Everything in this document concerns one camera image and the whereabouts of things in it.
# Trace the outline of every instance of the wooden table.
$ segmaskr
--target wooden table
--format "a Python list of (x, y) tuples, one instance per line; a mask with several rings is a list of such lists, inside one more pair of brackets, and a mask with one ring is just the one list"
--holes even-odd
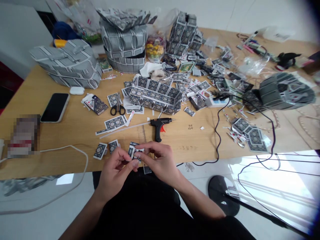
[[(240, 51), (236, 45), (240, 43), (236, 33), (202, 29), (204, 37), (218, 36), (218, 45), (229, 45), (233, 53), (237, 57), (237, 62), (243, 60), (246, 56), (255, 56), (247, 50)], [(287, 41), (283, 44), (257, 38), (268, 51), (275, 54), (280, 52), (297, 52), (304, 55), (311, 55), (318, 51), (319, 48), (313, 44), (299, 41)], [(216, 49), (210, 56), (215, 59), (219, 56), (220, 50)], [(131, 81), (134, 74), (120, 73), (112, 80), (101, 81), (100, 86), (96, 90), (86, 89), (85, 93), (94, 93), (108, 104), (107, 95), (116, 93), (124, 88), (124, 81)], [(304, 73), (301, 75), (307, 79), (310, 77)], [(197, 77), (199, 81), (209, 80), (206, 76)], [(25, 82), (22, 84), (18, 92), (14, 95), (5, 111), (0, 116), (0, 138), (9, 139), (13, 130), (14, 121), (23, 114), (42, 114), (46, 108), (51, 95), (53, 93), (68, 93), (69, 88), (56, 84), (40, 67), (36, 66), (32, 69)], [(74, 145), (89, 155), (89, 164), (87, 171), (98, 171), (102, 169), (103, 162), (94, 159), (92, 156), (99, 142), (108, 143), (118, 139), (121, 147), (128, 149), (130, 141), (143, 143), (154, 140), (155, 128), (151, 125), (131, 128), (119, 133), (115, 133), (103, 139), (96, 136), (95, 132), (104, 129), (104, 121), (112, 118), (110, 108), (100, 116), (93, 111), (88, 111), (80, 103), (83, 96), (71, 95), (69, 104), (60, 123), (42, 123), (40, 125), (40, 135), (38, 139), (38, 150), (52, 149), (67, 145)], [(188, 101), (181, 107), (173, 118), (176, 121), (165, 125), (166, 132), (161, 133), (162, 143), (172, 146), (174, 157), (177, 163), (191, 161), (209, 161), (216, 159), (216, 146), (219, 138), (214, 133), (214, 127), (217, 124), (217, 108), (205, 108), (197, 111), (194, 117), (189, 116), (183, 109), (189, 106), (194, 107)], [(312, 106), (303, 107), (302, 110), (310, 114), (314, 114)], [(235, 113), (232, 109), (227, 108), (227, 113), (232, 119)], [(219, 147), (220, 159), (228, 159), (241, 156), (251, 156), (256, 153), (249, 151), (246, 146), (244, 149), (235, 144), (226, 132), (230, 124), (226, 121), (225, 113), (220, 114), (220, 123), (218, 132), (221, 135), (222, 142)], [(271, 111), (266, 114), (273, 118)], [(276, 130), (276, 146), (274, 152), (289, 152), (309, 149), (319, 149), (320, 146), (312, 140), (300, 127), (297, 116), (300, 115), (296, 110), (277, 111), (280, 119), (281, 128)], [(130, 126), (144, 123), (147, 117), (151, 119), (157, 118), (159, 112), (155, 111), (154, 116), (152, 110), (145, 108), (144, 115), (134, 115)], [(258, 126), (270, 128), (271, 124), (260, 114), (250, 116), (250, 120)], [(272, 140), (271, 131), (264, 131)], [(51, 151), (30, 156), (28, 159), (10, 159), (0, 164), (0, 180), (23, 177), (36, 177), (66, 173), (82, 172), (85, 167), (85, 157), (72, 148), (66, 148), (59, 151)]]

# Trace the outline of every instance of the black figurine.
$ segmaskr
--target black figurine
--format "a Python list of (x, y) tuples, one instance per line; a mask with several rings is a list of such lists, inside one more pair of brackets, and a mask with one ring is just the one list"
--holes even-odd
[(284, 71), (286, 69), (288, 69), (289, 67), (295, 65), (296, 57), (301, 56), (301, 54), (296, 54), (296, 53), (280, 53), (278, 58), (279, 58), (279, 62), (278, 65), (276, 66), (276, 69), (278, 69), (279, 71)]

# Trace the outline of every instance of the black t-shirt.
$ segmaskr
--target black t-shirt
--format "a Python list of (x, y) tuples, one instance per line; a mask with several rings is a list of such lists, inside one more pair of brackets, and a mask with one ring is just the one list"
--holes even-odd
[(178, 194), (153, 173), (130, 173), (122, 190), (104, 207), (88, 239), (254, 239), (234, 217), (197, 220)]

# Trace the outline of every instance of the scissors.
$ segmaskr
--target scissors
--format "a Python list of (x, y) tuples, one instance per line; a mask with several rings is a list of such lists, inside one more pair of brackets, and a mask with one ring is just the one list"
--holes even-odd
[(120, 104), (120, 92), (118, 92), (117, 104), (114, 105), (110, 110), (110, 113), (112, 116), (115, 116), (117, 112), (119, 112), (120, 115), (124, 115), (126, 113), (125, 108)]

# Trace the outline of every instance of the black phone screen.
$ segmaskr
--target black phone screen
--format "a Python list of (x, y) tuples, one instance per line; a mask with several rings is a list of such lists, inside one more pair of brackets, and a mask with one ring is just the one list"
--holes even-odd
[(68, 99), (68, 93), (54, 93), (44, 111), (41, 122), (57, 122)]

